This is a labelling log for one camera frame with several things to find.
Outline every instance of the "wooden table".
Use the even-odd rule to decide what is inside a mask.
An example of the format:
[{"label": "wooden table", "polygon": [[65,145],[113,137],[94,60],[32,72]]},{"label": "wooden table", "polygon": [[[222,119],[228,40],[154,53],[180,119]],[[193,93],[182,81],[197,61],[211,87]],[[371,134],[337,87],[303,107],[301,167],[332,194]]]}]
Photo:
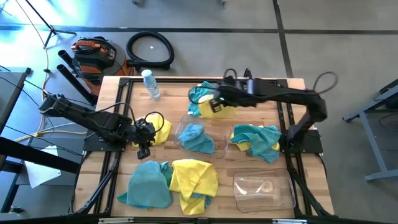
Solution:
[{"label": "wooden table", "polygon": [[[196,77],[178,77],[178,78],[196,78]],[[303,89],[304,80],[298,78],[287,79],[291,88]],[[105,77],[99,94],[97,110],[111,106],[115,103],[118,90],[119,77]],[[154,101],[150,98],[148,91],[142,83],[134,83],[132,89],[131,106],[136,118],[145,116],[151,111],[159,111],[164,117],[172,123],[172,129],[167,141],[160,145],[151,147],[150,157],[139,160],[136,151],[131,147],[126,147],[122,154],[121,163],[118,170],[118,179],[116,184],[115,198],[111,215],[129,216],[129,217],[187,217],[182,213],[178,193],[173,193],[174,201],[169,208],[141,210],[134,208],[116,200],[116,196],[125,192],[127,182],[138,164],[153,161],[169,161],[170,163],[177,159],[191,158],[191,152],[179,149],[173,142],[176,128],[181,117],[187,113],[188,91],[197,83],[159,83],[161,98]],[[298,121],[305,112],[305,107],[292,105],[294,118]],[[253,125],[275,125],[279,127],[278,112],[275,102],[258,104],[257,108],[238,108],[237,112],[223,118],[220,122],[233,129],[235,124],[253,124]],[[80,176],[76,187],[75,209],[81,208],[86,200],[93,193],[100,179],[101,167],[103,164],[103,152],[93,152],[86,159],[81,167]],[[323,205],[326,211],[333,213],[333,207],[326,181],[325,170],[321,160],[313,154],[302,155],[305,176],[308,188],[312,191],[317,200]],[[210,162],[216,167],[218,173],[218,193],[213,199],[210,207],[205,213],[198,217],[214,218],[293,218],[293,209],[274,210],[266,212],[241,213],[236,208],[233,190],[233,175],[237,172],[249,172],[265,169],[285,169],[286,163],[284,156],[280,156],[273,164],[268,164],[262,159],[247,155],[241,152],[235,145],[230,144],[223,159],[210,159]],[[297,195],[300,209],[303,211],[303,197],[297,186]],[[108,189],[104,191],[104,198],[101,208],[105,207]]]}]

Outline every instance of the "transparent tray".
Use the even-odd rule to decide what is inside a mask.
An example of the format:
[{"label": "transparent tray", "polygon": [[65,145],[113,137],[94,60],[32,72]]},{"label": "transparent tray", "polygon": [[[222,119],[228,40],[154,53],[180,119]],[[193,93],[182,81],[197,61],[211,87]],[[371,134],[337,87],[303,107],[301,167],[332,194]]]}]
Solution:
[{"label": "transparent tray", "polygon": [[234,175],[234,194],[242,213],[289,209],[296,203],[286,169],[238,172]]},{"label": "transparent tray", "polygon": [[229,138],[231,136],[231,129],[226,126],[222,126],[221,124],[219,125],[211,124],[210,122],[211,121],[206,122],[200,118],[196,118],[189,114],[185,115],[184,117],[182,117],[180,124],[175,132],[174,144],[178,146],[180,149],[188,151],[188,149],[185,149],[182,146],[182,143],[180,142],[178,137],[180,137],[180,135],[183,133],[188,124],[200,124],[203,125],[203,127],[205,128],[205,133],[214,140],[215,144],[214,153],[206,154],[202,152],[192,152],[192,151],[190,152],[205,157],[222,159],[226,154],[226,149],[228,148]]}]

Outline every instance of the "plastic bottle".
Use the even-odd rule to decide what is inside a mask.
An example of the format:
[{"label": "plastic bottle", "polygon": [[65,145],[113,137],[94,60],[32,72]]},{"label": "plastic bottle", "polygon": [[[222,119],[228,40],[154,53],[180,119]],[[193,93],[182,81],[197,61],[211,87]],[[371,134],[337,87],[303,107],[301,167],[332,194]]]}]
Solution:
[{"label": "plastic bottle", "polygon": [[152,71],[146,69],[141,72],[142,77],[144,77],[144,85],[147,88],[150,97],[154,100],[158,100],[160,98],[159,87],[157,86],[157,82],[155,77],[152,75]]}]

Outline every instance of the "white paper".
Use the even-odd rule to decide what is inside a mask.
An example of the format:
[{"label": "white paper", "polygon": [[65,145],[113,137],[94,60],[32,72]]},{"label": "white paper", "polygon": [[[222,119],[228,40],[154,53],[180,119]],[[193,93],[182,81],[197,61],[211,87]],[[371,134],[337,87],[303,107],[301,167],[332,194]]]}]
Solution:
[{"label": "white paper", "polygon": [[[56,146],[48,146],[42,149],[42,152],[47,152],[58,156]],[[61,171],[58,169],[37,165],[33,162],[25,162],[27,175],[29,177],[30,187],[35,188],[46,181],[52,180],[56,177],[61,176]]]}]

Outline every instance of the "concrete floor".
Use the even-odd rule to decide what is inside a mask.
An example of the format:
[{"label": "concrete floor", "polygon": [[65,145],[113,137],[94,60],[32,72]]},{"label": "concrete floor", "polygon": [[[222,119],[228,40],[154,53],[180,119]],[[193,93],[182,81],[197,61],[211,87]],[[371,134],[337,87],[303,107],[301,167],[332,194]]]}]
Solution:
[{"label": "concrete floor", "polygon": [[[36,24],[41,21],[20,0]],[[128,0],[117,4],[112,0],[36,0],[35,7],[53,25],[83,27],[177,27],[177,28],[254,28],[276,29],[272,0],[228,0],[225,8],[216,0],[146,0],[137,7]],[[348,29],[396,30],[398,2],[394,0],[279,0],[285,29]],[[0,25],[28,23],[14,1],[4,8],[13,16],[0,13]],[[69,49],[79,36],[102,35],[123,47],[130,32],[79,32],[77,37],[61,34],[49,43],[50,69],[62,63],[60,49]],[[242,74],[246,67],[256,77],[286,77],[278,34],[227,33],[162,33],[175,50],[175,61],[169,71],[155,75],[214,76],[229,67]],[[398,76],[398,40],[396,35],[303,35],[287,34],[287,48],[295,78],[304,78],[312,87],[318,74],[332,70],[340,81],[335,89],[325,93],[329,118],[317,124],[322,135],[324,160],[335,213],[345,218],[397,223],[398,178],[367,183],[364,174],[378,172],[375,157],[362,124],[354,120],[345,124],[341,117],[372,99],[380,88]],[[18,54],[10,54],[17,47]],[[0,64],[6,67],[32,67],[29,77],[36,84],[44,79],[45,53],[34,30],[0,32]],[[153,39],[142,39],[134,50],[148,60],[167,56],[164,47]],[[327,79],[319,89],[327,86]],[[40,91],[25,86],[37,101]],[[46,87],[83,100],[57,72]],[[28,97],[21,95],[18,106],[32,110]],[[39,114],[29,116],[17,112],[8,125],[33,133],[39,124]],[[52,119],[54,124],[66,123]],[[5,130],[4,136],[21,136]]]}]

